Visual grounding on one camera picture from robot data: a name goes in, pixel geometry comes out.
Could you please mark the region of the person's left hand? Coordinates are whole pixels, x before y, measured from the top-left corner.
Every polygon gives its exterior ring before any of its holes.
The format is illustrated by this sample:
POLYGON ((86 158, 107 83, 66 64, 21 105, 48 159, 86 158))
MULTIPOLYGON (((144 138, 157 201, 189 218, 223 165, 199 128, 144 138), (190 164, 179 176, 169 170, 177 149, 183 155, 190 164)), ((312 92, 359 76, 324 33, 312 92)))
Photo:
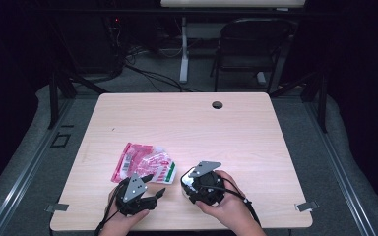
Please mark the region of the person's left hand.
POLYGON ((108 220, 104 223, 101 230, 103 228, 122 228, 130 231, 150 213, 147 209, 145 209, 135 215, 125 216, 117 211, 117 207, 112 199, 113 196, 114 190, 112 190, 108 196, 108 204, 106 206, 108 220))

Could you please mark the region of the black computer tower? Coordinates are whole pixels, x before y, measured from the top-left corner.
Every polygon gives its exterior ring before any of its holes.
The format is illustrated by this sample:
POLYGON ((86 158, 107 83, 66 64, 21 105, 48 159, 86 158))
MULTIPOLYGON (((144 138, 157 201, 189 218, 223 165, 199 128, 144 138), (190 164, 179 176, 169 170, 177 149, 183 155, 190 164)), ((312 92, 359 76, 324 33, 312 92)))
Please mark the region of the black computer tower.
POLYGON ((82 74, 116 77, 123 64, 104 18, 92 15, 64 15, 56 18, 63 41, 76 70, 82 74))

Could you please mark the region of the clear square jar black lid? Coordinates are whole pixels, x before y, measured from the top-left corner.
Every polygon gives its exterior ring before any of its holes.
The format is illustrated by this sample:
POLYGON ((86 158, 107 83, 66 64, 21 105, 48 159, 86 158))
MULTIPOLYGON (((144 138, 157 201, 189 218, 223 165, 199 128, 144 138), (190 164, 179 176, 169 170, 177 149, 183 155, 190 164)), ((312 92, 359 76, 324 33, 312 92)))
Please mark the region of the clear square jar black lid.
POLYGON ((183 194, 190 199, 192 196, 197 194, 197 190, 193 187, 194 179, 190 177, 190 174, 194 171, 194 168, 189 169, 180 178, 180 184, 182 187, 183 194))

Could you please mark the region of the person's right hand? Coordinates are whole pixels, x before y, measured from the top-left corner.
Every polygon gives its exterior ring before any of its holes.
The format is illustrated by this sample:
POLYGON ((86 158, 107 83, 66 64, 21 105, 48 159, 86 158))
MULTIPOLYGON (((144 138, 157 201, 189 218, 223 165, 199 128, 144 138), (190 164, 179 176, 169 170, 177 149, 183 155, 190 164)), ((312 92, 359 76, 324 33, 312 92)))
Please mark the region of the person's right hand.
POLYGON ((257 222, 245 203, 232 193, 226 193, 217 206, 208 206, 197 201, 196 206, 205 214, 216 218, 221 224, 234 233, 257 226, 257 222))

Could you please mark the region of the grey metal rail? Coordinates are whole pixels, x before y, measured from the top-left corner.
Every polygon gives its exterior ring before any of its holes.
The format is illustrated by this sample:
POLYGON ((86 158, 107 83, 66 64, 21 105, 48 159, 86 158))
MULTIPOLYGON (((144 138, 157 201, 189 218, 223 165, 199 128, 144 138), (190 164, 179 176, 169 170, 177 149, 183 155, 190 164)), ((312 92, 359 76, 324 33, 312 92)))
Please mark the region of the grey metal rail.
POLYGON ((44 99, 39 102, 31 125, 0 175, 0 236, 43 162, 44 154, 56 135, 56 129, 73 103, 72 99, 61 102, 59 118, 53 128, 48 129, 49 103, 44 99))
POLYGON ((328 154, 328 162, 330 163, 333 174, 345 198, 346 205, 354 219, 354 222, 360 232, 361 236, 377 236, 365 209, 346 174, 346 171, 341 163, 337 151, 327 133, 324 133, 317 120, 317 111, 312 103, 304 103, 306 112, 315 127, 319 139, 322 141, 325 150, 328 154))

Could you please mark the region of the black metal stand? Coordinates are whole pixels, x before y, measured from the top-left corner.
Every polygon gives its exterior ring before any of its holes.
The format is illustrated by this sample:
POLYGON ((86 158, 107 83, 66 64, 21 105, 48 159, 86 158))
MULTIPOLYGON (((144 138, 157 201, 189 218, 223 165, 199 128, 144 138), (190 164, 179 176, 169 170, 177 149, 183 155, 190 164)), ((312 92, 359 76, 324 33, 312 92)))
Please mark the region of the black metal stand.
POLYGON ((98 93, 107 93, 107 90, 100 88, 82 76, 67 69, 56 70, 49 78, 49 100, 50 100, 50 122, 49 129, 52 129, 59 119, 59 95, 61 92, 66 98, 73 99, 78 94, 73 83, 79 83, 86 88, 98 93))
POLYGON ((311 72, 294 82, 272 91, 270 97, 278 97, 300 85, 304 85, 304 89, 300 94, 300 99, 303 102, 312 102, 314 99, 317 99, 317 124, 326 133, 328 78, 323 72, 311 72))

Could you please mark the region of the pink and white plastic bag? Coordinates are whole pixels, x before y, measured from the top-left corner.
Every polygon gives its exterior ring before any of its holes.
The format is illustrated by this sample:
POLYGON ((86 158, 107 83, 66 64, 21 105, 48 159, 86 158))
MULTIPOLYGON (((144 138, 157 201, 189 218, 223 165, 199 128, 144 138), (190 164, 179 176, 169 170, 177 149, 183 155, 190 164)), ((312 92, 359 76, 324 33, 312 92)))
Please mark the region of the pink and white plastic bag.
POLYGON ((140 177, 153 175, 152 182, 172 184, 177 167, 162 147, 128 143, 123 149, 111 181, 119 183, 137 173, 140 177))

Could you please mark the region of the grey metal bracket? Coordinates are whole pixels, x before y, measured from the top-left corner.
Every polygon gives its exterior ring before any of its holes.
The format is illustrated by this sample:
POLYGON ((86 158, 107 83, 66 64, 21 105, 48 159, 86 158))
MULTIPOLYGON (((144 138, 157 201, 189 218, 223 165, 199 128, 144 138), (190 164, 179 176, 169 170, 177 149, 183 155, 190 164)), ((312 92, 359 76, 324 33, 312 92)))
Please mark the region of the grey metal bracket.
POLYGON ((300 212, 312 211, 313 209, 316 209, 316 208, 319 207, 318 203, 315 202, 315 201, 306 202, 306 203, 302 203, 302 204, 295 204, 294 206, 300 212))
POLYGON ((46 212, 54 213, 55 211, 66 211, 68 207, 69 206, 65 204, 51 204, 48 205, 44 210, 46 212))

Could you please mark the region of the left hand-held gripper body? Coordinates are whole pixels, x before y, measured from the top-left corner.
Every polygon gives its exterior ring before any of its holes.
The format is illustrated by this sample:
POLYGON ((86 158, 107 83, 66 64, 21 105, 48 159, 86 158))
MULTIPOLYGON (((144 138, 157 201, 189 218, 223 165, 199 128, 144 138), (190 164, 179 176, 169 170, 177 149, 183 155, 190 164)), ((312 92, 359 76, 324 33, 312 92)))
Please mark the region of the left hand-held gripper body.
POLYGON ((135 215, 144 209, 154 209, 157 206, 155 196, 143 197, 148 190, 137 173, 119 183, 117 192, 114 194, 115 204, 119 212, 125 216, 135 215))

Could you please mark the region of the black folding chair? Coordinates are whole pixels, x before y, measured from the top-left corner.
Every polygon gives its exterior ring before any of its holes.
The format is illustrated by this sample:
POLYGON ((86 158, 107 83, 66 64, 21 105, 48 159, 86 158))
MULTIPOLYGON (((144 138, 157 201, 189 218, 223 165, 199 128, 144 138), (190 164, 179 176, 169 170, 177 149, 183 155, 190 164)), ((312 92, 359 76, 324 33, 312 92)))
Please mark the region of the black folding chair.
POLYGON ((210 76, 218 90, 220 72, 269 72, 267 92, 274 83, 283 44, 293 35, 293 21, 269 18, 242 18, 220 31, 218 47, 210 76))

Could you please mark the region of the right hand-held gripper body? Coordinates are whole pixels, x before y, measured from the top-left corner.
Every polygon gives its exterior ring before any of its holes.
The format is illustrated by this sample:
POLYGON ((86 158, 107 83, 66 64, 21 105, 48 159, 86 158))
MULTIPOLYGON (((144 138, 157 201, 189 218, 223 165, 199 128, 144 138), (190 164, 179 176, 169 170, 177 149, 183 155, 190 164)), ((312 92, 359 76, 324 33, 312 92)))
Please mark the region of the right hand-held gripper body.
POLYGON ((187 195, 194 204, 197 201, 208 206, 218 204, 224 197, 223 179, 215 172, 220 162, 201 161, 187 174, 187 195))

